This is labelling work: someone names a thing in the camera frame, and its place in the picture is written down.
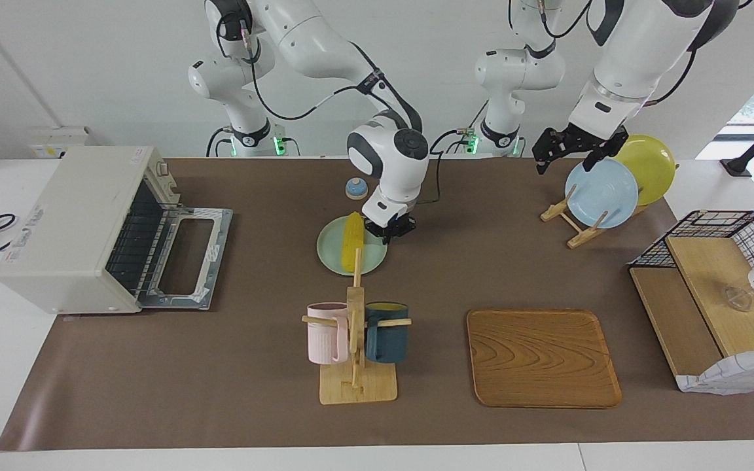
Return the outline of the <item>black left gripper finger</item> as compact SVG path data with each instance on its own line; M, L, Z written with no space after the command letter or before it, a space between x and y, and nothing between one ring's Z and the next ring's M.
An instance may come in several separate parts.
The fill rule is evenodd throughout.
M617 131L607 142L593 146L584 159L584 170L590 172L602 159L618 155L628 138L627 131Z
M541 132L532 147L533 159L539 175L545 174L553 161L565 156L565 134L554 129L545 129Z

